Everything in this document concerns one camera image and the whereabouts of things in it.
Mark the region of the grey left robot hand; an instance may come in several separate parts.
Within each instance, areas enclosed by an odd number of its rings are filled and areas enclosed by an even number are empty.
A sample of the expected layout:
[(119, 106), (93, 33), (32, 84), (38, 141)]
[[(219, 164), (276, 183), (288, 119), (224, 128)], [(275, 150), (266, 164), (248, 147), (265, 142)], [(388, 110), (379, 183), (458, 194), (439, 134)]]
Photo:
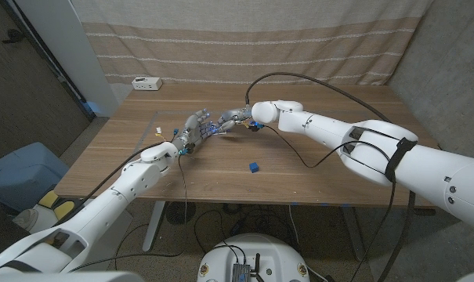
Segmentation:
[(210, 113), (203, 109), (187, 118), (184, 129), (172, 141), (180, 153), (191, 154), (194, 147), (200, 145), (215, 132), (215, 124), (207, 120), (209, 116)]

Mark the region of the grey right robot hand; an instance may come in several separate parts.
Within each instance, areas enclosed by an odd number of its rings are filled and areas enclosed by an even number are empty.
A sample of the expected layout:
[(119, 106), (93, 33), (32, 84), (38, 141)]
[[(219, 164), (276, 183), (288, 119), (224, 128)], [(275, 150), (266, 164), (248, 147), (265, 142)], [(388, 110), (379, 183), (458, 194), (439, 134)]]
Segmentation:
[(241, 124), (249, 118), (251, 118), (251, 108), (249, 106), (225, 111), (215, 123), (215, 133), (227, 132), (235, 125)]

